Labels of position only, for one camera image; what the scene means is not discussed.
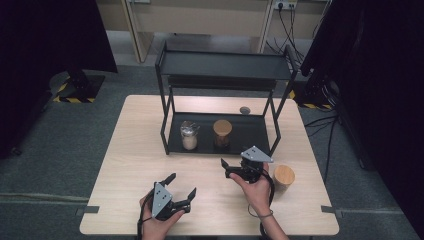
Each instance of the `wooden cup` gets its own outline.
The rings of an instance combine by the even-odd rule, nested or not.
[[[283,195],[294,182],[293,170],[286,165],[278,165],[274,170],[275,195]]]

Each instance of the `small round object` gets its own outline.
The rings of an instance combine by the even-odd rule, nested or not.
[[[250,108],[244,106],[240,108],[240,113],[243,115],[249,115],[250,114]]]

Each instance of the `hand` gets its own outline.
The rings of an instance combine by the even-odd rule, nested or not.
[[[140,199],[140,207],[143,206],[143,202],[146,196]],[[149,203],[144,206],[143,220],[151,218],[152,212],[148,207]],[[142,239],[145,240],[163,240],[169,229],[184,215],[184,210],[176,212],[172,217],[166,221],[160,221],[155,218],[151,218],[143,223]]]
[[[264,169],[268,172],[268,163],[264,163]],[[264,176],[261,175],[259,180],[252,184],[245,182],[235,173],[231,173],[230,178],[243,189],[247,201],[253,207],[257,215],[265,216],[271,213],[269,208],[270,186],[268,180]]]

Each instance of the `wooden table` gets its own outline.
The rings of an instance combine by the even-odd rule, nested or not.
[[[265,101],[264,98],[175,97],[178,111],[198,112],[238,113],[240,107],[247,106],[252,114],[260,114]],[[242,190],[225,178],[220,164],[222,157],[231,166],[240,166],[241,157],[166,155],[159,135],[162,119],[159,96],[127,97],[88,203],[98,206],[99,211],[84,214],[81,232],[136,235],[139,199],[153,188],[155,181],[175,172],[176,179],[167,186],[173,201],[186,199],[194,187],[197,195],[192,211],[173,226],[169,235],[260,235],[259,221],[247,212]],[[321,211],[321,206],[331,203],[294,101],[287,100],[279,125],[282,138],[272,156],[270,172],[279,164],[288,165],[296,179],[284,195],[276,193],[271,205],[275,217],[288,235],[336,234],[339,226],[335,215]],[[270,139],[275,138],[273,126],[267,118]]]

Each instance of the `glass jar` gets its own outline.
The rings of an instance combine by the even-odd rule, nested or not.
[[[191,121],[184,121],[181,124],[181,140],[186,150],[193,150],[197,147],[197,134],[199,133],[199,128],[199,125]]]

